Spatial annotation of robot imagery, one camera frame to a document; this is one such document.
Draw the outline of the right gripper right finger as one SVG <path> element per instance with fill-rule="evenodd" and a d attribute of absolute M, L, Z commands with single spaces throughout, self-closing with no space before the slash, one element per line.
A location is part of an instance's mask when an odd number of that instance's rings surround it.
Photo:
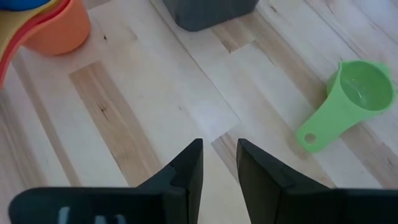
<path fill-rule="evenodd" d="M 329 188 L 239 139 L 238 179 L 252 223 L 331 223 Z"/>

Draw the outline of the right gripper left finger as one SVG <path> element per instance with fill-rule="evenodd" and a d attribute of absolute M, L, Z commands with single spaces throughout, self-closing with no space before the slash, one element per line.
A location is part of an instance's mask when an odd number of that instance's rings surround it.
<path fill-rule="evenodd" d="M 203 188 L 203 140 L 194 139 L 138 188 L 161 193 L 167 223 L 197 224 Z"/>

